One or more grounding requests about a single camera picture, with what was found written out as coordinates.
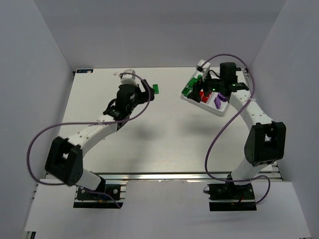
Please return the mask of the green long lego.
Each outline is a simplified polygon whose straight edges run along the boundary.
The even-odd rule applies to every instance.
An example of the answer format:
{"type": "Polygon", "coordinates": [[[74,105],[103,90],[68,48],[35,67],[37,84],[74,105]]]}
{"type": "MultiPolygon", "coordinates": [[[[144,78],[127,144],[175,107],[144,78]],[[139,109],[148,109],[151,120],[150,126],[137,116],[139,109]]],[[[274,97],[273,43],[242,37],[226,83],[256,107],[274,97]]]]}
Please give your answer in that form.
{"type": "Polygon", "coordinates": [[[159,94],[159,86],[158,84],[153,85],[154,94],[159,94]]]}
{"type": "Polygon", "coordinates": [[[187,86],[192,90],[194,84],[196,84],[197,82],[198,82],[198,79],[197,79],[197,78],[191,78],[191,79],[188,81],[187,86]]]}

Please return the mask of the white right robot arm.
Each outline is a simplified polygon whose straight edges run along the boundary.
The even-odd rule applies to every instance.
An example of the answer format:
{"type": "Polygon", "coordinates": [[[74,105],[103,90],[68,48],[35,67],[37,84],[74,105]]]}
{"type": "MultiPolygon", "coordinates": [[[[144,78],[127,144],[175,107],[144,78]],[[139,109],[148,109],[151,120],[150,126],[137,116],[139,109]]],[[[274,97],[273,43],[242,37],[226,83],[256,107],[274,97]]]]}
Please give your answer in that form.
{"type": "Polygon", "coordinates": [[[202,98],[220,93],[241,116],[249,134],[244,146],[244,159],[227,177],[226,182],[246,185],[267,165],[284,156],[286,126],[267,116],[253,99],[248,86],[238,81],[237,66],[233,62],[220,64],[216,78],[211,77],[210,64],[200,60],[184,96],[200,103],[202,98]]]}

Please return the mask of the red round lego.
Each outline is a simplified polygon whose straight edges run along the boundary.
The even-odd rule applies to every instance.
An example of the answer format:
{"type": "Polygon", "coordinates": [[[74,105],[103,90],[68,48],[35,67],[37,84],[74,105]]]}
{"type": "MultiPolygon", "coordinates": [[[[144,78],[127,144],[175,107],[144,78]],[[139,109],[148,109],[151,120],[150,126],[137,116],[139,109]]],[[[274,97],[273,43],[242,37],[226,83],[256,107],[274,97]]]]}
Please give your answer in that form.
{"type": "Polygon", "coordinates": [[[203,103],[207,103],[207,101],[208,101],[208,97],[203,97],[202,99],[201,99],[201,101],[203,102],[203,103]]]}

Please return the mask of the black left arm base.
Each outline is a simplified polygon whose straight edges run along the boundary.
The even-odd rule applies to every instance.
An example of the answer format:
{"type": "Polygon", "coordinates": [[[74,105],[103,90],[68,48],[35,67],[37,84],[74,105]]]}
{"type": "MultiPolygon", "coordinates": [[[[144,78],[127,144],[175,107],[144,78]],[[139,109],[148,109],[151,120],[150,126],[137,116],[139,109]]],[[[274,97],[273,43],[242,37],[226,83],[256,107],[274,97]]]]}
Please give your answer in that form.
{"type": "Polygon", "coordinates": [[[87,189],[76,189],[73,208],[76,209],[120,209],[126,197],[126,182],[107,180],[102,193],[95,194],[87,189]]]}

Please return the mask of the green long lego top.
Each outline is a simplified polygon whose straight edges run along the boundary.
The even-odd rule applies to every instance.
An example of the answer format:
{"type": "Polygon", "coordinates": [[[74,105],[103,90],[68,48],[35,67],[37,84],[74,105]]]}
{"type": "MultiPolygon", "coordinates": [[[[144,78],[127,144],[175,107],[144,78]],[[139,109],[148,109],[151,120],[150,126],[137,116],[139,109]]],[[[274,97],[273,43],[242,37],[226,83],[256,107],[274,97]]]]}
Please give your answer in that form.
{"type": "Polygon", "coordinates": [[[159,86],[158,84],[153,85],[154,94],[159,94],[159,86]]]}

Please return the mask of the purple round lego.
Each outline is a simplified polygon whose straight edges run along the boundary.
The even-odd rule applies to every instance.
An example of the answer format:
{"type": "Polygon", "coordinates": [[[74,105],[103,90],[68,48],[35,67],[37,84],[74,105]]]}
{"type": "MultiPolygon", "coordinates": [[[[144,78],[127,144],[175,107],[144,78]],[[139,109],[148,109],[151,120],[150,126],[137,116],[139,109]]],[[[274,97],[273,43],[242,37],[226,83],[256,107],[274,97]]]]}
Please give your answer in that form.
{"type": "Polygon", "coordinates": [[[227,99],[225,96],[223,96],[221,93],[218,93],[217,98],[222,102],[227,102],[227,99]]]}

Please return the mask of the purple small lego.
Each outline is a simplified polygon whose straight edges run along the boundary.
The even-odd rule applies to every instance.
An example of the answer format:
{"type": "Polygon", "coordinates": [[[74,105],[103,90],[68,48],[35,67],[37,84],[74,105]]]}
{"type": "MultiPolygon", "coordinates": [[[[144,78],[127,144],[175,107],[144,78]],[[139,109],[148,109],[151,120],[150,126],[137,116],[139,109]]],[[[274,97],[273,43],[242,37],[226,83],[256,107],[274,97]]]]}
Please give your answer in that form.
{"type": "Polygon", "coordinates": [[[219,110],[221,108],[222,102],[219,98],[214,99],[215,107],[219,110]]]}

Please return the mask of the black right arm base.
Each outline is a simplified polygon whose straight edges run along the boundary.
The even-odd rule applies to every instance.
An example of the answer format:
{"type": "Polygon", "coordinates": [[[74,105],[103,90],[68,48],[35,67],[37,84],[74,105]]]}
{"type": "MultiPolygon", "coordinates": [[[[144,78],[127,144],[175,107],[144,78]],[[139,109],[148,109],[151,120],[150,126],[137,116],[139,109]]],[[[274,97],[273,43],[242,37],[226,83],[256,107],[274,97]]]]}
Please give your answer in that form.
{"type": "Polygon", "coordinates": [[[203,193],[209,196],[211,212],[256,211],[255,194],[251,180],[242,184],[219,182],[208,184],[203,193]]]}

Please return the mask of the green square lego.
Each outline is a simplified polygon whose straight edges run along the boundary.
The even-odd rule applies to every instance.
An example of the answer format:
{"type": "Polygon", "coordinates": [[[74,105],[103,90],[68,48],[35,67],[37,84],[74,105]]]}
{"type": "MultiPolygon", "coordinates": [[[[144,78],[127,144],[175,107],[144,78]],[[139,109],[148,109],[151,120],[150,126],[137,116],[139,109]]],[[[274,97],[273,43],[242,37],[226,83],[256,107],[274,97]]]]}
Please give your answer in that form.
{"type": "Polygon", "coordinates": [[[190,92],[191,90],[188,88],[188,87],[185,87],[183,90],[182,90],[182,94],[186,97],[188,94],[189,94],[189,92],[190,92]]]}

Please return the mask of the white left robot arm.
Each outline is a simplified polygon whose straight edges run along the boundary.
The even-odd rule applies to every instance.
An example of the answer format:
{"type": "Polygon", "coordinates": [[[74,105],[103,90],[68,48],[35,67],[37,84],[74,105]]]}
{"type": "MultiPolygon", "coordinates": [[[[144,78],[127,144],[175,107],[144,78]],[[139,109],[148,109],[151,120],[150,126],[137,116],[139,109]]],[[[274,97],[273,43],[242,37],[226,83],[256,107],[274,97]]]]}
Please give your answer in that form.
{"type": "Polygon", "coordinates": [[[107,108],[95,123],[89,124],[76,134],[56,137],[50,147],[45,170],[67,186],[79,186],[90,194],[106,193],[106,181],[83,167],[83,158],[100,141],[119,131],[132,120],[137,105],[149,104],[155,94],[145,79],[141,80],[142,92],[133,79],[124,81],[107,108]]]}

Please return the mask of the red rectangular lego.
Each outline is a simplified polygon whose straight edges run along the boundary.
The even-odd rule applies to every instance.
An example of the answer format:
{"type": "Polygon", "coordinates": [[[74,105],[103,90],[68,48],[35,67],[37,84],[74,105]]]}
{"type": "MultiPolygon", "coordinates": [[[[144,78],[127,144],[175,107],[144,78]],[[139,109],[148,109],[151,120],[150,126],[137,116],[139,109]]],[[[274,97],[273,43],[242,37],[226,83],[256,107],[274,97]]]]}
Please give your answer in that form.
{"type": "Polygon", "coordinates": [[[205,97],[205,98],[210,98],[211,94],[212,94],[212,93],[210,92],[210,93],[206,96],[205,93],[204,93],[204,91],[200,91],[200,97],[201,97],[201,98],[203,98],[203,97],[205,97]]]}

